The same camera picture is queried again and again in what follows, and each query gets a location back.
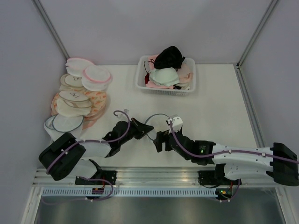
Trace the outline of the white mesh blue-trim laundry bag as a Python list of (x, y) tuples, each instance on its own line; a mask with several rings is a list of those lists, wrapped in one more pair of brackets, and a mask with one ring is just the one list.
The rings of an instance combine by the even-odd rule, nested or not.
[(169, 131), (169, 125), (167, 124), (169, 116), (164, 113), (157, 113), (149, 116), (145, 120), (145, 124), (149, 126), (153, 126), (154, 129), (150, 131), (147, 136), (153, 141), (157, 137), (158, 132)]

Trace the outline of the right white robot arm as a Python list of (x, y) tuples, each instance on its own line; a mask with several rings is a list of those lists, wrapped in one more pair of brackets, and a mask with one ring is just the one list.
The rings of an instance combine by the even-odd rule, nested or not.
[(272, 147), (237, 148), (206, 140), (191, 140), (182, 131), (158, 132), (153, 141), (158, 152), (175, 151), (197, 165), (214, 165), (214, 181), (272, 178), (277, 184), (297, 187), (298, 157), (285, 144)]

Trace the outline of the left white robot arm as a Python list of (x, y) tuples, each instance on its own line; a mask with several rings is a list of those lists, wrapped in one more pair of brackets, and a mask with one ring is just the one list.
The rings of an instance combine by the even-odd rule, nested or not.
[(153, 126), (132, 118), (130, 121), (117, 122), (112, 131), (100, 140), (77, 140), (71, 133), (64, 133), (43, 150), (38, 159), (47, 174), (55, 181), (60, 181), (71, 173), (84, 154), (92, 151), (92, 146), (95, 146), (95, 152), (103, 153), (103, 157), (112, 157), (123, 144), (133, 138), (142, 139), (153, 129)]

